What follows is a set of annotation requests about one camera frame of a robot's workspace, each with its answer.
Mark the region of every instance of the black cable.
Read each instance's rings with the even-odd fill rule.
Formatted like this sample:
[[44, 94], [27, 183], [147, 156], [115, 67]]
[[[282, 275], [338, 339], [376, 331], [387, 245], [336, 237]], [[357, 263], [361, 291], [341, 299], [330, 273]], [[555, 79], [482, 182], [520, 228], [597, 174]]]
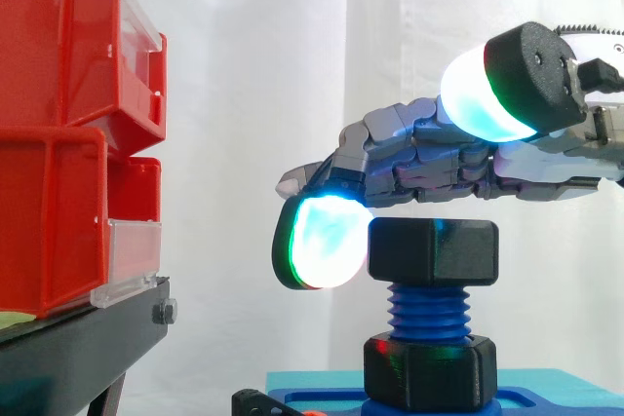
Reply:
[[304, 187], [305, 190], [312, 190], [312, 189], [317, 187], [317, 184], [318, 184], [319, 180], [321, 179], [321, 176], [329, 168], [329, 166], [332, 164], [332, 159], [333, 159], [333, 153], [331, 153], [326, 158], [326, 160], [323, 163], [321, 163], [320, 166], [317, 167], [317, 169], [312, 174], [312, 177], [310, 177], [310, 180], [305, 185], [305, 187]]
[[624, 92], [624, 79], [617, 68], [601, 58], [583, 62], [578, 66], [578, 79], [581, 90], [585, 93], [618, 93]]

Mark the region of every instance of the black hex nut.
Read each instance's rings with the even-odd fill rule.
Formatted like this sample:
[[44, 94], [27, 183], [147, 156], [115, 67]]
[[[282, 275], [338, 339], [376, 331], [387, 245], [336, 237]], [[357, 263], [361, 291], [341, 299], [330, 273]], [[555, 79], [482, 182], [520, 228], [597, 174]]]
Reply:
[[388, 333], [364, 345], [364, 389], [409, 412], [474, 412], [496, 395], [496, 347], [469, 335], [467, 345], [410, 343]]
[[498, 227], [471, 219], [376, 218], [369, 226], [369, 274], [423, 287], [493, 284]]

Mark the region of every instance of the teal surface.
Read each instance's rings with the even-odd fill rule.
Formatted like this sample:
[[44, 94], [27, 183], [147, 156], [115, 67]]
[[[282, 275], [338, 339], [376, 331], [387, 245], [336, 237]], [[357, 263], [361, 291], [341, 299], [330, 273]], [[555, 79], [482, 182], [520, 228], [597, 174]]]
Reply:
[[[271, 372], [266, 391], [303, 388], [354, 388], [364, 386], [362, 371]], [[503, 369], [498, 371], [499, 387], [524, 387], [562, 406], [624, 408], [624, 396], [616, 395], [557, 369]], [[502, 401], [503, 407], [513, 407]], [[299, 402], [306, 409], [305, 402]], [[332, 401], [321, 410], [349, 409], [356, 401]]]

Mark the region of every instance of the green led light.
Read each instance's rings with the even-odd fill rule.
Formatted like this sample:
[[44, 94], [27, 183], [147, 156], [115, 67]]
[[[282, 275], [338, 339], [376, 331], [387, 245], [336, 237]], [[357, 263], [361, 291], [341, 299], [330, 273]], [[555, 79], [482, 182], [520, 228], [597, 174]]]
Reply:
[[504, 142], [535, 135], [535, 130], [509, 114], [496, 98], [484, 68], [484, 46], [448, 66], [440, 96], [453, 123], [478, 138]]
[[351, 280], [366, 260], [371, 220], [371, 212], [355, 200], [336, 195], [303, 200], [290, 244], [297, 280], [317, 288]]

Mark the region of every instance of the red storage bin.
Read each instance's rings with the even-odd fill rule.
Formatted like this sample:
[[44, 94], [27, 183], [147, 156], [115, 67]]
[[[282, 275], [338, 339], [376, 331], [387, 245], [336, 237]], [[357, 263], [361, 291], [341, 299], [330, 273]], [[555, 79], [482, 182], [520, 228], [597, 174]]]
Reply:
[[107, 281], [106, 142], [0, 128], [0, 311], [38, 317]]
[[106, 307], [154, 285], [158, 160], [110, 161], [98, 129], [0, 128], [0, 168], [0, 312]]
[[90, 126], [129, 156], [165, 138], [167, 43], [135, 0], [0, 0], [0, 125]]

